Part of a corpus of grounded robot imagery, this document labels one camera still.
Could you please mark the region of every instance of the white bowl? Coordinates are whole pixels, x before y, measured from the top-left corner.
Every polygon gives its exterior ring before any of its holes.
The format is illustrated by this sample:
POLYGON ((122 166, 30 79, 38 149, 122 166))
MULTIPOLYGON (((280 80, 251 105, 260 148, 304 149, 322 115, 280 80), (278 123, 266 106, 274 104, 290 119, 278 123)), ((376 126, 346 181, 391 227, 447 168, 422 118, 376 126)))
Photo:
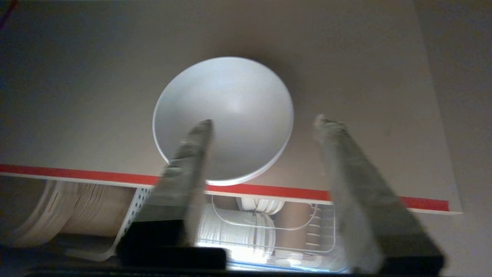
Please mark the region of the white bowl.
POLYGON ((292 132, 294 109, 287 87, 269 68, 222 57, 181 72, 157 101, 154 139, 166 162, 204 119, 215 124, 207 183, 228 186, 257 177, 279 158, 292 132))

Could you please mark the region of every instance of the wall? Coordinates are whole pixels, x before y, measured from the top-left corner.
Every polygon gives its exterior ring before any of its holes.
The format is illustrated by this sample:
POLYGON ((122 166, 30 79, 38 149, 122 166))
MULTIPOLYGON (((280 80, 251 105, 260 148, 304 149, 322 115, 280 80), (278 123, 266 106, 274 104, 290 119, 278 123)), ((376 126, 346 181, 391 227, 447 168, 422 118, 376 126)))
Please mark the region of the wall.
POLYGON ((464 211, 418 216, 448 255, 444 275, 490 276, 492 6, 417 0, 416 8, 464 211))

